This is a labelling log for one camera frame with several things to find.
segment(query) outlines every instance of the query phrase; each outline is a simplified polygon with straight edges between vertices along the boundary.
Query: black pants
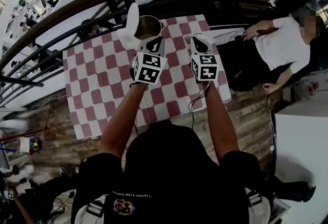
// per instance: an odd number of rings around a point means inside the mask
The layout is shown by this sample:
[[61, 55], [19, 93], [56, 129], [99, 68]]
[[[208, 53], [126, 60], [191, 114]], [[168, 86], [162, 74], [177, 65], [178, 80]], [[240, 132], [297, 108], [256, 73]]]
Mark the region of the black pants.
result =
[[27, 190], [19, 200], [34, 221], [48, 219], [56, 197], [76, 189], [77, 178], [78, 175], [53, 178], [35, 190]]
[[254, 40], [243, 42], [240, 38], [237, 36], [234, 41], [218, 46], [230, 88], [248, 91], [257, 84], [274, 83], [274, 76], [259, 55]]
[[58, 3], [58, 1], [59, 1], [59, 0], [57, 0], [57, 1], [54, 1], [54, 0], [49, 0], [49, 1], [47, 1], [47, 3], [48, 3], [48, 4], [50, 4], [50, 5], [51, 5], [51, 7], [55, 7], [55, 6], [56, 6], [56, 4]]

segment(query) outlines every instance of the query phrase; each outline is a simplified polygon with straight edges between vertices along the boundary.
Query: sleeve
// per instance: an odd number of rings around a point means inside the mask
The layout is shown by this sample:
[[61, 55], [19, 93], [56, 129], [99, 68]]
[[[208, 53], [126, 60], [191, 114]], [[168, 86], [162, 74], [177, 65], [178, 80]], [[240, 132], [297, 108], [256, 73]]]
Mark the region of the sleeve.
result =
[[299, 70], [303, 69], [307, 66], [308, 63], [306, 62], [293, 62], [290, 66], [290, 69], [293, 74], [296, 74]]
[[220, 162], [223, 174], [235, 184], [251, 190], [261, 189], [264, 178], [256, 156], [242, 151], [230, 151]]
[[123, 175], [121, 160], [109, 153], [100, 153], [83, 160], [77, 176], [72, 222], [80, 208], [109, 194]]
[[287, 25], [292, 20], [291, 17], [278, 18], [273, 20], [273, 25], [275, 28], [281, 28]]

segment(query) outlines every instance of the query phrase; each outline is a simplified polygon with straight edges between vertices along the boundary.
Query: white cube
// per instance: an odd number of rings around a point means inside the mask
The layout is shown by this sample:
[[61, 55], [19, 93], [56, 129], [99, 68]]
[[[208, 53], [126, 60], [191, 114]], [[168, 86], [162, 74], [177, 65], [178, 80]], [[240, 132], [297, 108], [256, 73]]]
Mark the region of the white cube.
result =
[[134, 80], [146, 84], [157, 84], [167, 61], [168, 59], [164, 57], [138, 52], [134, 62]]
[[191, 70], [198, 81], [217, 80], [220, 58], [216, 54], [191, 55]]

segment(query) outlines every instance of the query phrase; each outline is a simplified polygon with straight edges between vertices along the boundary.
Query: table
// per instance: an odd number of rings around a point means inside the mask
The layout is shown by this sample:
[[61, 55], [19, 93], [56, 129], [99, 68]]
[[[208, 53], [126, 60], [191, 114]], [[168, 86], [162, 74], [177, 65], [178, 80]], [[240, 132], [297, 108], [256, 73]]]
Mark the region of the table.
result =
[[[137, 112], [136, 125], [143, 126], [189, 113], [190, 101], [202, 92], [196, 83], [190, 62], [190, 50], [184, 36], [202, 33], [216, 50], [210, 28], [203, 15], [162, 20], [165, 56], [168, 63], [156, 85], [149, 85]], [[127, 94], [130, 84], [129, 64], [134, 49], [126, 50], [116, 32], [96, 37], [63, 53], [67, 100], [78, 139], [96, 138]], [[231, 100], [222, 63], [214, 84], [222, 101]], [[206, 107], [197, 100], [194, 111]]]

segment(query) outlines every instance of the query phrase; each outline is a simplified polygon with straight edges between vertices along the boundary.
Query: red and white tablecloth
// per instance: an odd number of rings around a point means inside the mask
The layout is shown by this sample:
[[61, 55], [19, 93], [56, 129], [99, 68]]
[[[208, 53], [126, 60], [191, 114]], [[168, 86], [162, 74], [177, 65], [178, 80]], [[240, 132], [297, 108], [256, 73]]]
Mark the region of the red and white tablecloth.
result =
[[[213, 42], [203, 15], [162, 20], [168, 63], [156, 85], [149, 85], [137, 113], [136, 125], [143, 126], [189, 113], [188, 104], [202, 92], [190, 70], [190, 51], [184, 36], [201, 33]], [[107, 121], [127, 94], [129, 64], [135, 50], [126, 50], [116, 32], [94, 38], [63, 53], [67, 100], [78, 139], [100, 136]], [[224, 103], [231, 100], [222, 63], [215, 86]], [[194, 111], [204, 109], [196, 101]]]

